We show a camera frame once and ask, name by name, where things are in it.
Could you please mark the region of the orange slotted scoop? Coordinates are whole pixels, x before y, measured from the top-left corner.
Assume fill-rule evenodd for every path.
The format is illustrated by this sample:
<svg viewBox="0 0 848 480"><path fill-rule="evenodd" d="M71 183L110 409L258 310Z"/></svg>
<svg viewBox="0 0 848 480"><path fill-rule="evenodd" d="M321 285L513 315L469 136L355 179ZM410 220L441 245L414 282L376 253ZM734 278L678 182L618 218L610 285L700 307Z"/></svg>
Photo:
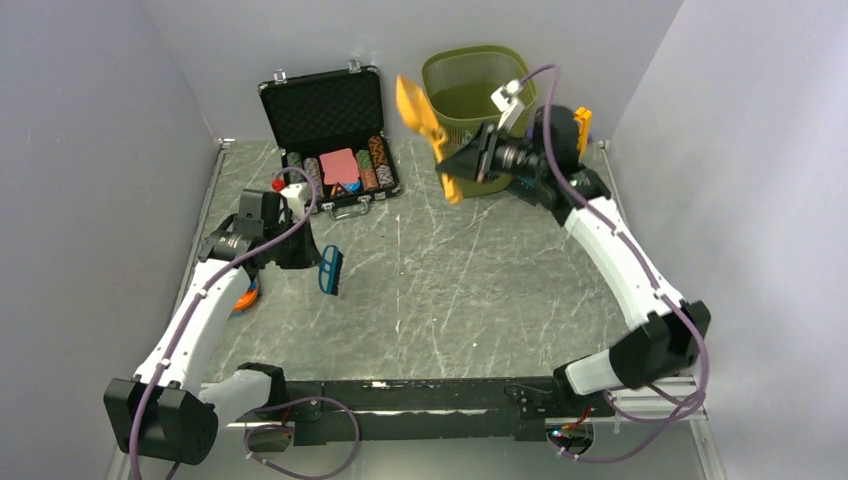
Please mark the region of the orange slotted scoop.
<svg viewBox="0 0 848 480"><path fill-rule="evenodd" d="M452 205L460 203L463 200L460 187L450 175L440 170L445 159L444 146L448 136L423 88L412 79L398 75L395 83L395 105L406 127L430 144L445 199Z"/></svg>

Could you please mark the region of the blue hand brush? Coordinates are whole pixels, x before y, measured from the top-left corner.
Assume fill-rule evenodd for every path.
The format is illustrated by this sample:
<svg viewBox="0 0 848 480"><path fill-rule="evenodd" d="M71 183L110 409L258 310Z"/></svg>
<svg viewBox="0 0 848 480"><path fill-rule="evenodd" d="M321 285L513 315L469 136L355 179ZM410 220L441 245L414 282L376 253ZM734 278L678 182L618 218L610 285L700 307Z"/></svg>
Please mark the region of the blue hand brush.
<svg viewBox="0 0 848 480"><path fill-rule="evenodd" d="M327 245L322 252L318 271L320 290L326 295L337 296L344 263L344 254L336 245Z"/></svg>

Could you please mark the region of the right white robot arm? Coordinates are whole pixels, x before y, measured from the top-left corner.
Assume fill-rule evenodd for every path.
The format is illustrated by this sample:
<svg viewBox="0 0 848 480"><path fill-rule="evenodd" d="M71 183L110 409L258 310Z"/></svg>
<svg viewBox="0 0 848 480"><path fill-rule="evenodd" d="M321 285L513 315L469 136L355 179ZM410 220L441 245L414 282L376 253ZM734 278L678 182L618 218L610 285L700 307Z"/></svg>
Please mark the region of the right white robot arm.
<svg viewBox="0 0 848 480"><path fill-rule="evenodd" d="M613 292L627 334L606 350L553 373L553 406L572 416L589 404L591 394L641 388L691 367L711 317L703 302L687 301L661 277L632 237L610 189L582 163L587 110L542 107L531 134L515 136L508 129L524 109L521 90L518 80L497 88L491 101L500 118L484 122L437 170L477 183L500 174L527 182L531 201L548 209L578 241Z"/></svg>

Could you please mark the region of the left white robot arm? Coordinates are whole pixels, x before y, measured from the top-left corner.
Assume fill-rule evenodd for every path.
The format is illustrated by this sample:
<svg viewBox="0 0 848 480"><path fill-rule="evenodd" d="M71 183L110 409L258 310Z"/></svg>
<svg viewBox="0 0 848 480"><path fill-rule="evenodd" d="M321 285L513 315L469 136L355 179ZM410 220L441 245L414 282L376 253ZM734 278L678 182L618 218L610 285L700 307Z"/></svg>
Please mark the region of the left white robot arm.
<svg viewBox="0 0 848 480"><path fill-rule="evenodd" d="M248 362L203 387L207 362L239 299L267 265L310 269L321 261L309 213L312 188L245 189L237 212L201 243L181 304L165 333L129 379L113 379L103 400L119 449L140 457L201 463L218 431L253 411L279 417L289 399L280 367Z"/></svg>

